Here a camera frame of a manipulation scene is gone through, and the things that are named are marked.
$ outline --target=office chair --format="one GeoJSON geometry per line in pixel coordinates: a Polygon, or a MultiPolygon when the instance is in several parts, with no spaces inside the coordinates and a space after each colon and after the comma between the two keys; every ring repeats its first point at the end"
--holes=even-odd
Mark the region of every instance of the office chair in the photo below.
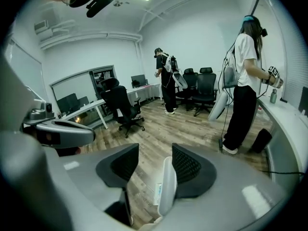
{"type": "Polygon", "coordinates": [[[101,82],[103,91],[100,93],[101,97],[106,101],[107,106],[114,114],[114,119],[122,124],[119,127],[119,131],[123,127],[127,129],[125,138],[128,138],[128,132],[131,126],[135,125],[145,128],[137,123],[137,121],[144,121],[144,118],[137,115],[141,113],[141,107],[139,100],[136,100],[137,106],[132,107],[128,100],[126,88],[119,85],[119,81],[116,78],[110,78],[101,82]]]}
{"type": "Polygon", "coordinates": [[[204,67],[200,69],[200,74],[197,77],[197,94],[192,96],[192,101],[194,103],[200,103],[196,110],[196,113],[193,115],[196,117],[200,114],[201,110],[208,110],[208,107],[205,107],[205,104],[213,105],[216,97],[217,90],[214,90],[214,84],[216,80],[216,74],[213,74],[211,67],[204,67]]]}
{"type": "Polygon", "coordinates": [[[188,88],[183,89],[183,91],[180,91],[180,88],[177,87],[178,92],[176,93],[176,96],[178,98],[184,99],[182,100],[182,103],[186,104],[186,111],[189,110],[188,99],[194,96],[197,92],[196,90],[197,77],[198,73],[194,73],[192,68],[185,69],[183,78],[185,79],[188,88]]]}

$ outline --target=chair base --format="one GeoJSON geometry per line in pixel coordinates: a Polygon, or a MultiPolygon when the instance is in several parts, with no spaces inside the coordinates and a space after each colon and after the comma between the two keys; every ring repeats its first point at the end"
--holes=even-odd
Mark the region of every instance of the chair base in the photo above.
{"type": "Polygon", "coordinates": [[[207,112],[211,113],[209,111],[209,108],[213,108],[213,107],[206,107],[205,104],[203,103],[203,104],[201,104],[201,106],[198,106],[198,108],[197,108],[197,110],[196,110],[196,112],[194,113],[193,116],[197,117],[201,113],[202,110],[206,110],[207,112]]]}
{"type": "Polygon", "coordinates": [[[137,123],[137,121],[142,121],[142,122],[143,122],[143,121],[144,121],[144,118],[140,116],[140,117],[138,117],[137,119],[132,120],[129,124],[123,124],[123,125],[121,125],[121,126],[119,127],[119,131],[121,131],[123,127],[127,129],[126,134],[125,134],[125,138],[126,138],[126,139],[128,138],[128,132],[130,131],[131,126],[138,126],[138,127],[142,128],[142,131],[145,131],[144,126],[139,125],[139,124],[137,123]]]}

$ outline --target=white curved desk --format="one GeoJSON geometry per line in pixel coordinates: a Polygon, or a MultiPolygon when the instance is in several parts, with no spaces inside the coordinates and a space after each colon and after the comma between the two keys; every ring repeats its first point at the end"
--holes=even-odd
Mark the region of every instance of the white curved desk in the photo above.
{"type": "MultiPolygon", "coordinates": [[[[276,172],[306,172],[308,165],[308,128],[300,119],[300,112],[289,103],[261,97],[259,105],[273,121],[268,145],[269,167],[276,172]]],[[[273,181],[292,191],[299,175],[271,175],[273,181]]]]}

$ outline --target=woman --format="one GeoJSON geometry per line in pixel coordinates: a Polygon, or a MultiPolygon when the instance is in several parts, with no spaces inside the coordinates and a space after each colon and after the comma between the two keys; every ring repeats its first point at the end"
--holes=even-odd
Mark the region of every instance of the woman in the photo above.
{"type": "Polygon", "coordinates": [[[253,121],[258,78],[269,80],[270,84],[275,83],[275,77],[256,66],[262,50],[261,34],[259,20],[252,15],[246,16],[235,42],[236,69],[240,77],[234,89],[233,115],[223,141],[223,149],[230,154],[237,153],[253,121]]]}

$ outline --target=sneaker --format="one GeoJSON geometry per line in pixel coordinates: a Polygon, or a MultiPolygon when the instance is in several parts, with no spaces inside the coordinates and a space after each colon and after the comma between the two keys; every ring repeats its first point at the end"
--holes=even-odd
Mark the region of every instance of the sneaker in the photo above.
{"type": "Polygon", "coordinates": [[[238,152],[238,150],[237,149],[235,149],[235,150],[229,150],[227,147],[225,147],[224,145],[222,145],[222,148],[226,151],[226,152],[228,152],[228,153],[230,153],[230,154],[232,154],[232,155],[235,155],[235,154],[237,154],[237,152],[238,152]]]}
{"type": "Polygon", "coordinates": [[[168,112],[167,110],[165,110],[165,114],[167,114],[167,115],[173,115],[173,114],[174,114],[174,111],[173,111],[173,112],[168,112]]]}

